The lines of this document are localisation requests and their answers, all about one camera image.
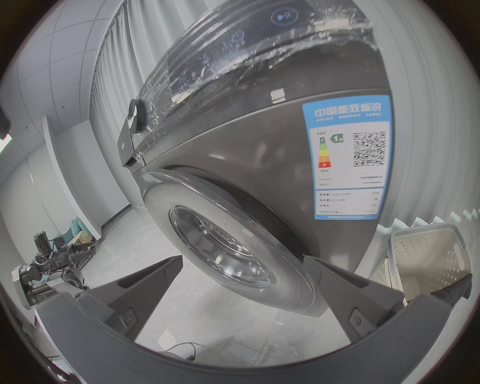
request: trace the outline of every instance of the front-loading washing machine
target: front-loading washing machine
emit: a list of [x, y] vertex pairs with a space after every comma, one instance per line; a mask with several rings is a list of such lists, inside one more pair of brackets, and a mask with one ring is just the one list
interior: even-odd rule
[[156, 224], [200, 270], [320, 316], [303, 258], [358, 266], [393, 177], [393, 116], [381, 50], [353, 2], [231, 1], [163, 57], [118, 149]]

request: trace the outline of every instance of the cable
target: cable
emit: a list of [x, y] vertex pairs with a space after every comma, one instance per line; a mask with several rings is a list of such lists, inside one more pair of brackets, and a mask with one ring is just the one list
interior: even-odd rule
[[47, 261], [45, 261], [44, 263], [39, 263], [37, 260], [35, 260], [35, 257], [36, 257], [36, 256], [35, 256], [32, 260], [33, 260], [34, 263], [37, 264], [37, 265], [45, 265], [45, 264], [48, 263], [48, 261], [50, 260], [50, 257], [52, 256], [52, 254], [53, 254], [53, 251], [52, 251], [52, 253], [51, 253], [48, 257], [46, 257], [46, 260], [47, 260]]
[[166, 349], [165, 352], [168, 352], [170, 351], [171, 349], [175, 348], [175, 347], [178, 347], [179, 345], [184, 345], [184, 344], [190, 344], [192, 347], [193, 347], [193, 355], [190, 355], [188, 358], [186, 358], [186, 360], [191, 360], [191, 361], [194, 361], [195, 360], [195, 356], [197, 355], [197, 348], [195, 348], [195, 345], [193, 345], [193, 343], [191, 342], [186, 342], [186, 343], [179, 343], [179, 344], [175, 344], [172, 348], [169, 348], [169, 349]]

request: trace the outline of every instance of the energy rating scale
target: energy rating scale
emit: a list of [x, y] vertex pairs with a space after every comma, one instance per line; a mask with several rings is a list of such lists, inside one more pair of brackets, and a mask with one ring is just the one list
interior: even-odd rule
[[320, 158], [318, 168], [330, 168], [330, 156], [328, 155], [327, 144], [324, 137], [320, 137]]

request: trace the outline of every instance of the baseboard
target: baseboard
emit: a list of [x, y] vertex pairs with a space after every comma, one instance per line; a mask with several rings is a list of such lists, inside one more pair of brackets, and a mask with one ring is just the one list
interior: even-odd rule
[[131, 204], [128, 204], [125, 208], [123, 208], [121, 211], [117, 212], [114, 216], [112, 216], [110, 218], [110, 220], [108, 220], [105, 224], [102, 225], [102, 230], [108, 225], [110, 224], [113, 220], [115, 220], [118, 216], [120, 216], [122, 213], [126, 212], [127, 210], [129, 210], [130, 208], [132, 207]]

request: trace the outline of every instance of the black cable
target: black cable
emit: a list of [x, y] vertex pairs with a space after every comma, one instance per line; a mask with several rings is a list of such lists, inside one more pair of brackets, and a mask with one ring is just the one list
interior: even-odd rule
[[171, 349], [175, 348], [175, 347], [178, 347], [179, 345], [184, 345], [184, 344], [190, 344], [192, 347], [193, 347], [193, 355], [189, 356], [188, 357], [188, 360], [195, 360], [195, 356], [197, 355], [197, 348], [195, 348], [195, 345], [193, 345], [193, 343], [191, 343], [190, 341], [186, 342], [186, 343], [179, 343], [179, 344], [175, 344], [173, 347], [169, 348], [169, 349], [166, 349], [165, 352], [168, 352], [170, 351]]

